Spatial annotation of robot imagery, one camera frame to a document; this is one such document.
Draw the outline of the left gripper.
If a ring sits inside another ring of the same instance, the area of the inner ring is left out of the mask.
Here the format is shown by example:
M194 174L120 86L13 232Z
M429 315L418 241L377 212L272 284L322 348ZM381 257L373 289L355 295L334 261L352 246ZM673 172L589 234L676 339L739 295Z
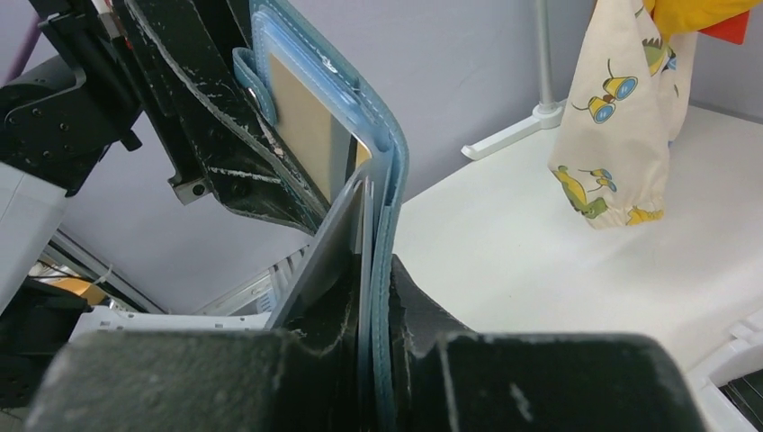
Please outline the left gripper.
M313 234L328 202L234 75L241 1L124 1L134 49L158 66L202 177L229 212ZM1 160L76 195L109 147L142 145L142 107L94 13L41 24L57 55L1 88Z

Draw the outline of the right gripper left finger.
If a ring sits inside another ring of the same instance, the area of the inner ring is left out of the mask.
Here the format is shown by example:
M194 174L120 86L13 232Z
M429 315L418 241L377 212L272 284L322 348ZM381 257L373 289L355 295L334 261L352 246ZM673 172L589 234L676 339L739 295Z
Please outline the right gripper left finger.
M58 352L27 431L356 431L358 276L346 266L275 331L83 335Z

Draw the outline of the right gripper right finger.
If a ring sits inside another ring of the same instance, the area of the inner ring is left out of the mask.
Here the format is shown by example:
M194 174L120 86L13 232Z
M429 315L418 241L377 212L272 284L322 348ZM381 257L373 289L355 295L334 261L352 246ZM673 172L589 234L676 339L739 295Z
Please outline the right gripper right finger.
M703 431L677 365L628 333L478 333L391 262L402 431Z

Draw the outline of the blue card holder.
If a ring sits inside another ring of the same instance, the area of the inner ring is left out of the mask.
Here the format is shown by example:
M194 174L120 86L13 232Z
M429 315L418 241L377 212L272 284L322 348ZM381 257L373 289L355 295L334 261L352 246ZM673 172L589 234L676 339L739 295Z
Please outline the blue card holder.
M330 203L268 326L314 307L338 277L342 255L357 254L361 412L380 431L395 431L389 301L407 142L386 103L290 3L253 1L249 13L253 46L233 54L237 80Z

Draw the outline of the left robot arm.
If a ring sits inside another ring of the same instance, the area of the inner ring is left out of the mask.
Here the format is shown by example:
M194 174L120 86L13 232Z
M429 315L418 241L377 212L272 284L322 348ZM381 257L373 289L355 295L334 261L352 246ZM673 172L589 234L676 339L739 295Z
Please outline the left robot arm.
M260 329L328 205L240 84L247 1L35 1L56 55L1 89L1 323Z

